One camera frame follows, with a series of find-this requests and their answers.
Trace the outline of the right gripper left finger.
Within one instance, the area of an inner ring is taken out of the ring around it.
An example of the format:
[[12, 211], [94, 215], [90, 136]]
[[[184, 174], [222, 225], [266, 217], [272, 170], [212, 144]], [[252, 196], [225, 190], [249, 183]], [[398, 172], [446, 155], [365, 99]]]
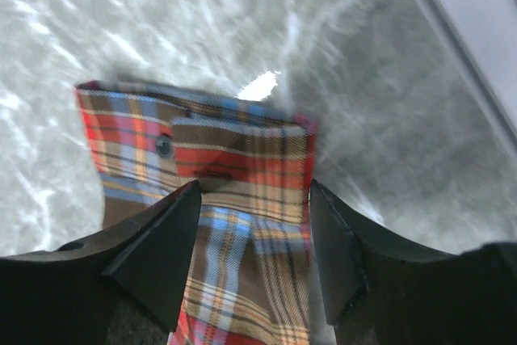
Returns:
[[164, 344], [175, 331], [201, 205], [190, 182], [55, 251], [1, 260], [4, 344]]

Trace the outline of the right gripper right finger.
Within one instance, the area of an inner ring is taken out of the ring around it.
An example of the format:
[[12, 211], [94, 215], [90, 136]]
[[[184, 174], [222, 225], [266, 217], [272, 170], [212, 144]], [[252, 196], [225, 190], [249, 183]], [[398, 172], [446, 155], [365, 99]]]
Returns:
[[513, 344], [516, 245], [453, 255], [404, 238], [312, 181], [310, 224], [340, 344]]

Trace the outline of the red brown plaid shirt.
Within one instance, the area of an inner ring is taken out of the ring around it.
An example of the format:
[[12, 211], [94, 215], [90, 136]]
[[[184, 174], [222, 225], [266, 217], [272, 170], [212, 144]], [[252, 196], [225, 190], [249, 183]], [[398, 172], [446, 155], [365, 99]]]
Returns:
[[261, 103], [161, 84], [76, 87], [114, 225], [196, 180], [200, 220], [171, 344], [309, 342], [316, 126]]

